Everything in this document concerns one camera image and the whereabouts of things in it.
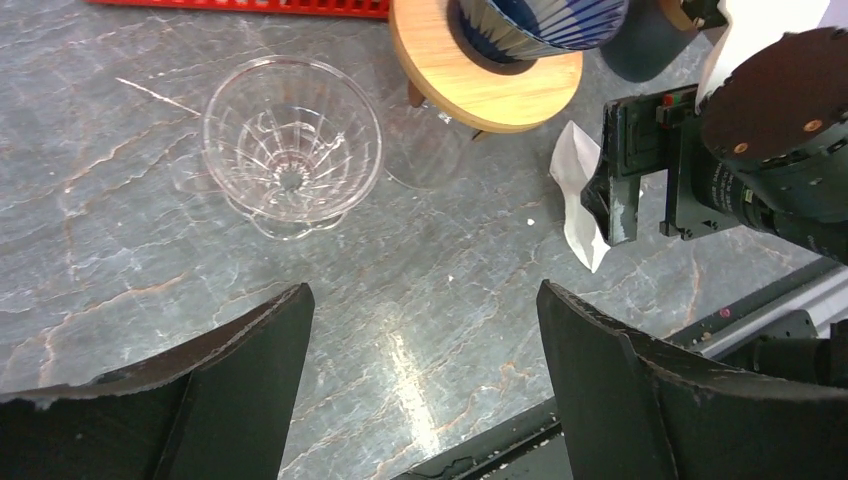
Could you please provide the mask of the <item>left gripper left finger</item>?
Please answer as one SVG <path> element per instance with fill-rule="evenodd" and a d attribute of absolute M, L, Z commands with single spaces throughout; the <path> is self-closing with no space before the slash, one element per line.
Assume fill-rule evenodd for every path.
<path fill-rule="evenodd" d="M 274 479 L 315 299 L 296 285 L 81 385 L 1 398 L 5 479 Z"/>

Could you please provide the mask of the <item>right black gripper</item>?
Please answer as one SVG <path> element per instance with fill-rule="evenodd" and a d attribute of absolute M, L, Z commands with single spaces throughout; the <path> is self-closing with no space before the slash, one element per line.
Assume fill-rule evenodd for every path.
<path fill-rule="evenodd" d="M 678 177 L 695 203 L 847 262 L 846 28 L 785 34 L 701 102 L 667 91 L 606 103 L 599 163 L 580 200 L 611 247 L 637 238 L 641 180 L 667 168 L 664 130 L 688 148 Z"/>

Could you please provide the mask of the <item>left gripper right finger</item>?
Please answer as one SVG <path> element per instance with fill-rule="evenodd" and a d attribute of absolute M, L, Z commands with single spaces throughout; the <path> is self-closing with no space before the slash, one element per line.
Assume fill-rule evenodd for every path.
<path fill-rule="evenodd" d="M 760 335 L 723 363 L 544 281 L 547 367 L 577 479 L 843 479 L 847 326 Z"/>

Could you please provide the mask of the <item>white paper coffee filter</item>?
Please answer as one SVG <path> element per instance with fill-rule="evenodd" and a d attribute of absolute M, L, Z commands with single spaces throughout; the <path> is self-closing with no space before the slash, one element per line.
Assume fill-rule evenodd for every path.
<path fill-rule="evenodd" d="M 600 152 L 600 146 L 574 121 L 569 121 L 556 141 L 549 166 L 564 200 L 566 242 L 592 274 L 611 249 L 597 220 L 581 203 L 581 193 L 599 165 Z"/>

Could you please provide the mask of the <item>round wooden dripper holder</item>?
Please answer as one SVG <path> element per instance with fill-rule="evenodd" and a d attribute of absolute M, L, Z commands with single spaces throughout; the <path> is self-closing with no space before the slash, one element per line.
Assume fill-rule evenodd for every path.
<path fill-rule="evenodd" d="M 561 112 L 577 93 L 583 54 L 499 64 L 477 52 L 459 27 L 456 1 L 393 1 L 389 29 L 407 77 L 407 102 L 424 101 L 471 128 L 531 130 Z"/>

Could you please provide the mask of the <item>clear glass dripper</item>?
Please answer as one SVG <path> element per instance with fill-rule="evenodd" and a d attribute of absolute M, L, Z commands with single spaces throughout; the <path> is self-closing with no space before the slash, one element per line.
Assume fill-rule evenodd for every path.
<path fill-rule="evenodd" d="M 372 101 L 319 60 L 271 55 L 239 65 L 212 94 L 200 133 L 199 151 L 171 165 L 175 187 L 222 195 L 273 239 L 336 227 L 383 171 Z"/>

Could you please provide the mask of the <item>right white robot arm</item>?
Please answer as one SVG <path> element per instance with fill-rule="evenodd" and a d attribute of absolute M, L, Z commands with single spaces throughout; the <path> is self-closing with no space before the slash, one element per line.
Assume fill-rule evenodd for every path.
<path fill-rule="evenodd" d="M 651 1 L 612 54 L 665 59 L 671 40 L 718 25 L 696 84 L 608 102 L 601 143 L 563 131 L 585 173 L 564 232 L 589 270 L 636 239 L 655 172 L 667 175 L 665 236 L 742 226 L 846 262 L 846 3 Z"/>

